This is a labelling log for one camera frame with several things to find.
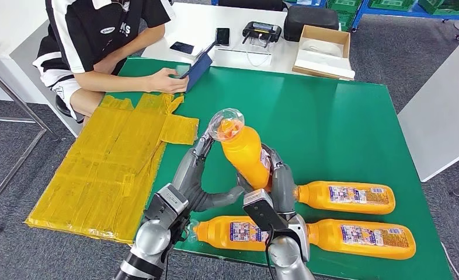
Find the person's right hand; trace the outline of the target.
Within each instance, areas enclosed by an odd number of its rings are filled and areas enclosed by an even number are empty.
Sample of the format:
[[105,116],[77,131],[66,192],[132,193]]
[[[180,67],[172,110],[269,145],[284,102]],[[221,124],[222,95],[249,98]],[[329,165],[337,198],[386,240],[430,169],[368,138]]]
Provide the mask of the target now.
[[171,68],[162,68],[147,77],[146,92],[182,93],[187,90],[189,78],[178,78],[178,72]]

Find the person's left hand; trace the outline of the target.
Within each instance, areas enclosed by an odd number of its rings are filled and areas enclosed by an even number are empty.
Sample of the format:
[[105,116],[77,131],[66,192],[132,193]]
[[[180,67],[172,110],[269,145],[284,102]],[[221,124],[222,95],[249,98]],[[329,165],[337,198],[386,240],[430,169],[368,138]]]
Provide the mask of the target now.
[[118,60],[115,57],[107,56],[98,63],[93,66],[95,72],[102,73],[102,74],[111,74],[116,65]]

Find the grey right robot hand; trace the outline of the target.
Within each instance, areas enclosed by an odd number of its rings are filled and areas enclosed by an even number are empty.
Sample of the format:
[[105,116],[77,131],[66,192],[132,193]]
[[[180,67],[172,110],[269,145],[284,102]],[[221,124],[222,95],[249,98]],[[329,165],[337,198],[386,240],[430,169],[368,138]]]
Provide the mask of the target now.
[[291,169],[274,149],[265,144],[262,148],[269,154],[271,163],[270,191],[251,191],[250,184],[238,173],[237,182],[246,191],[243,209],[261,230],[297,227],[303,223],[303,218],[295,211],[296,184]]

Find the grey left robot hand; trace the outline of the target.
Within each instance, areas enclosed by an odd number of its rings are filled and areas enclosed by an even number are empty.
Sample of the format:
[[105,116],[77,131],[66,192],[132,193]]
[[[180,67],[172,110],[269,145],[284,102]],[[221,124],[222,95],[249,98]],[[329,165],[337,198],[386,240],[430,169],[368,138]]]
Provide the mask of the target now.
[[172,185],[187,200],[189,212],[203,212],[210,208],[225,207],[235,203],[244,194],[245,189],[237,185],[227,192],[209,193],[201,186],[201,177],[204,172],[207,155],[215,139],[209,130],[198,139],[184,155],[172,180]]

